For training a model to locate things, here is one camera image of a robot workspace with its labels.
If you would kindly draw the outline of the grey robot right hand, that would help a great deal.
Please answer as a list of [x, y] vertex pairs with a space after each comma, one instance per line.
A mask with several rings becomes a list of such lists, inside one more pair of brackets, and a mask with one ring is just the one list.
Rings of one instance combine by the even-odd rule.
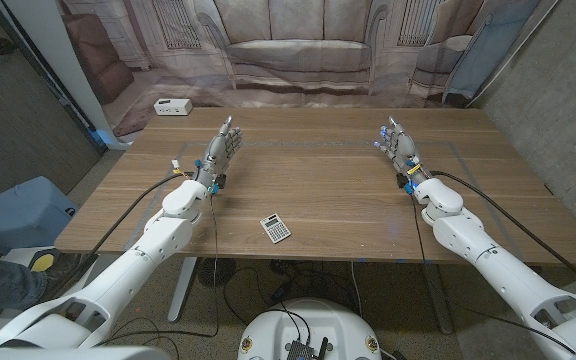
[[397, 184], [411, 194], [422, 182], [431, 178], [424, 168], [417, 147], [410, 135], [393, 116], [389, 124], [380, 128], [381, 139], [374, 143], [391, 161], [396, 172]]

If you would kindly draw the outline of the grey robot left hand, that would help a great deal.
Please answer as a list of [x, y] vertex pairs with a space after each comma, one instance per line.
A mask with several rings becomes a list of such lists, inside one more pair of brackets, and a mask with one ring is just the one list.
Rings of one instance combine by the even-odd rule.
[[241, 147], [242, 132], [239, 127], [233, 127], [232, 122], [233, 117], [228, 116], [200, 159], [195, 181], [206, 188], [211, 187], [219, 175], [226, 173], [229, 162]]

